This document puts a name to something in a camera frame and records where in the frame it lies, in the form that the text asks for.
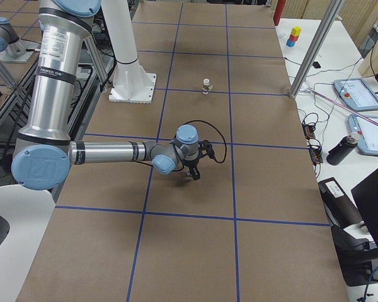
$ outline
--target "yellow block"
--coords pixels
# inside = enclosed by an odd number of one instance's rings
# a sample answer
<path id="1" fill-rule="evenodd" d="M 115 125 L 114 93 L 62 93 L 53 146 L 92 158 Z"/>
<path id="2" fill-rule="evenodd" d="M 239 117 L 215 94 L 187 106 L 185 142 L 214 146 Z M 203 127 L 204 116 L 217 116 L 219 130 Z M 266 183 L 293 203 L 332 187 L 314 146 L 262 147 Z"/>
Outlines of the yellow block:
<path id="1" fill-rule="evenodd" d="M 293 36 L 299 36 L 301 33 L 301 27 L 293 27 L 292 30 L 291 30 L 291 35 Z"/>

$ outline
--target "black monitor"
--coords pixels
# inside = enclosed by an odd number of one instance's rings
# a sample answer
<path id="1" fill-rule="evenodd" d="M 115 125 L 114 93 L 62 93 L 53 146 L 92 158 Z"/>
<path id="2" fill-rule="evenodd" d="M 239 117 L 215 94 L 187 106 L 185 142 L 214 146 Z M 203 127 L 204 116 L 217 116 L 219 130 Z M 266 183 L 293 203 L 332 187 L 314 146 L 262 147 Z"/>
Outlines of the black monitor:
<path id="1" fill-rule="evenodd" d="M 374 239 L 356 239 L 333 225 L 332 234 L 343 277 L 349 286 L 365 285 L 378 266 L 378 169 L 352 189 L 358 211 Z M 378 282 L 378 271 L 371 282 Z"/>

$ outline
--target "red block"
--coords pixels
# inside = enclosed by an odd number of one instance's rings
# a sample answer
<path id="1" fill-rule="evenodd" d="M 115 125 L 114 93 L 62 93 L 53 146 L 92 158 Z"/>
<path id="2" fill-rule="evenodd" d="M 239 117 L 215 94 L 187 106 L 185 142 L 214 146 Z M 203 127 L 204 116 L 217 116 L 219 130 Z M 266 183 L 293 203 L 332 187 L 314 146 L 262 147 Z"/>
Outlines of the red block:
<path id="1" fill-rule="evenodd" d="M 293 41 L 293 42 L 296 42 L 298 40 L 300 36 L 293 36 L 293 35 L 290 35 L 290 41 Z"/>

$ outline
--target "black cylinder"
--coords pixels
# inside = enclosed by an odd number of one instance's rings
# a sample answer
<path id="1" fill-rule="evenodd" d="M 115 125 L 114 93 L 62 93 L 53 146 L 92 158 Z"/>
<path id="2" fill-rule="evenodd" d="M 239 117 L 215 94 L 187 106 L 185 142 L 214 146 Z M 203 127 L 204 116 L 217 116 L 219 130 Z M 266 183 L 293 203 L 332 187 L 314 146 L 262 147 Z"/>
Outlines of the black cylinder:
<path id="1" fill-rule="evenodd" d="M 329 151 L 329 155 L 326 157 L 326 161 L 331 165 L 338 165 L 340 162 L 345 159 L 345 157 L 355 148 L 357 147 L 359 134 L 354 133 L 347 137 L 343 137 L 332 150 Z"/>

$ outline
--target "stacked colored blocks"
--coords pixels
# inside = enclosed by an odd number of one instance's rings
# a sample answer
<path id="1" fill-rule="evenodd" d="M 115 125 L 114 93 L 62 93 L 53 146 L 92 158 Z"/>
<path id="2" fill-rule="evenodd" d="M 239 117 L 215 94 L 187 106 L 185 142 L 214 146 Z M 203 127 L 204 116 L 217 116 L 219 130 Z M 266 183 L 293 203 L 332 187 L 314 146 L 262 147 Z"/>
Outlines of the stacked colored blocks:
<path id="1" fill-rule="evenodd" d="M 295 45 L 296 41 L 298 40 L 300 33 L 301 33 L 300 27 L 298 27 L 298 26 L 293 27 L 292 30 L 291 30 L 290 38 L 287 40 L 286 45 L 288 47 L 293 47 Z"/>

